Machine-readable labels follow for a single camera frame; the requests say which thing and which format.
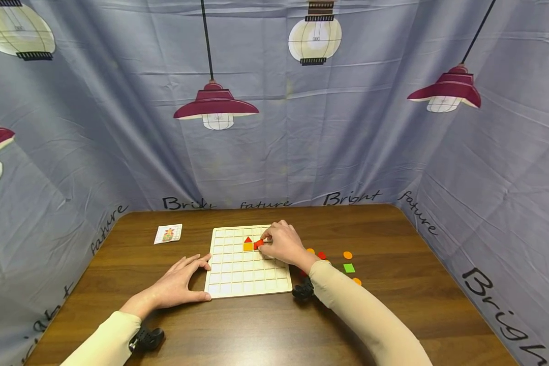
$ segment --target green square tile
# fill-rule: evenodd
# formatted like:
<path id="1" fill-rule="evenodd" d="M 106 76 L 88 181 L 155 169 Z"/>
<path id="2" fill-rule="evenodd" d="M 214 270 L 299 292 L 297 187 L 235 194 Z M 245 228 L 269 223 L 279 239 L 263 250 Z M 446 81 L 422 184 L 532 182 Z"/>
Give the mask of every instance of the green square tile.
<path id="1" fill-rule="evenodd" d="M 354 265 L 352 263 L 346 263 L 344 264 L 344 270 L 346 273 L 355 273 L 356 270 L 354 269 Z"/>

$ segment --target pattern card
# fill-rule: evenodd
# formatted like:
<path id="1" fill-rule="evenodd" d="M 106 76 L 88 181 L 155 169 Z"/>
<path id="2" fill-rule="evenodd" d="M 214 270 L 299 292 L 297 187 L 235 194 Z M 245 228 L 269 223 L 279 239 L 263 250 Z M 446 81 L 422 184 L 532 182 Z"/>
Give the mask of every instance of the pattern card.
<path id="1" fill-rule="evenodd" d="M 183 224 L 159 226 L 159 228 L 157 229 L 157 235 L 155 237 L 154 244 L 156 245 L 164 242 L 177 241 L 181 239 L 182 227 L 183 227 Z"/>

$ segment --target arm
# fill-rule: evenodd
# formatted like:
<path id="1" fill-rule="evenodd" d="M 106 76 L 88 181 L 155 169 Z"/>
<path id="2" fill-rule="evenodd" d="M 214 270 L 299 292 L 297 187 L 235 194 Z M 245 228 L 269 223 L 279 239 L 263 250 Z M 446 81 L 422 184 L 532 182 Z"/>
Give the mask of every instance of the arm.
<path id="1" fill-rule="evenodd" d="M 154 285 L 132 296 L 120 311 L 112 313 L 108 320 L 62 363 L 62 366 L 124 365 L 132 354 L 128 343 L 139 331 L 142 320 L 152 311 L 183 303 L 211 300 L 209 293 L 189 290 L 191 275 L 198 268 L 210 270 L 210 254 L 200 257 L 197 254 L 190 258 L 181 258 Z"/>
<path id="2" fill-rule="evenodd" d="M 273 223 L 259 247 L 264 254 L 293 264 L 309 274 L 315 295 L 366 344 L 378 366 L 431 366 L 414 334 L 382 302 L 345 274 L 305 250 L 292 225 Z"/>

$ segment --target black wrist strap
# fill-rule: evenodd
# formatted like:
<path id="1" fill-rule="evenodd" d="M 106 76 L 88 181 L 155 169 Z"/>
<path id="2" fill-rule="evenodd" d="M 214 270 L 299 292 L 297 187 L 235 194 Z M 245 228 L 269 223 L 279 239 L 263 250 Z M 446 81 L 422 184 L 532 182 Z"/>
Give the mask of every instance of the black wrist strap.
<path id="1" fill-rule="evenodd" d="M 128 348 L 131 352 L 135 350 L 152 351 L 161 344 L 163 339 L 164 331 L 161 328 L 150 331 L 145 326 L 141 326 L 138 333 L 128 343 Z"/>
<path id="2" fill-rule="evenodd" d="M 299 301 L 308 300 L 314 294 L 311 279 L 309 277 L 305 277 L 301 285 L 295 285 L 292 293 L 295 299 Z"/>

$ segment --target wooden table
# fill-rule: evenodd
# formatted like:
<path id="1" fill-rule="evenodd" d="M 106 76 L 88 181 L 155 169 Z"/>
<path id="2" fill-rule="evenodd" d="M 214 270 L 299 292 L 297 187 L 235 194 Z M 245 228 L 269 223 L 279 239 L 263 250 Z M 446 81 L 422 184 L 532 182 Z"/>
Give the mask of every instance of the wooden table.
<path id="1" fill-rule="evenodd" d="M 306 248 L 338 269 L 354 263 L 363 286 L 421 340 L 433 365 L 516 365 L 405 216 L 390 205 L 133 212 L 122 217 L 27 365 L 59 365 L 134 293 L 183 255 L 205 254 L 214 227 L 285 219 Z M 179 242 L 153 246 L 158 226 L 183 223 Z M 354 258 L 347 261 L 343 251 Z M 298 271 L 291 271 L 298 283 Z M 191 288 L 203 290 L 205 273 Z M 216 299 L 147 320 L 166 340 L 127 365 L 371 365 L 360 340 L 318 301 L 290 293 Z"/>

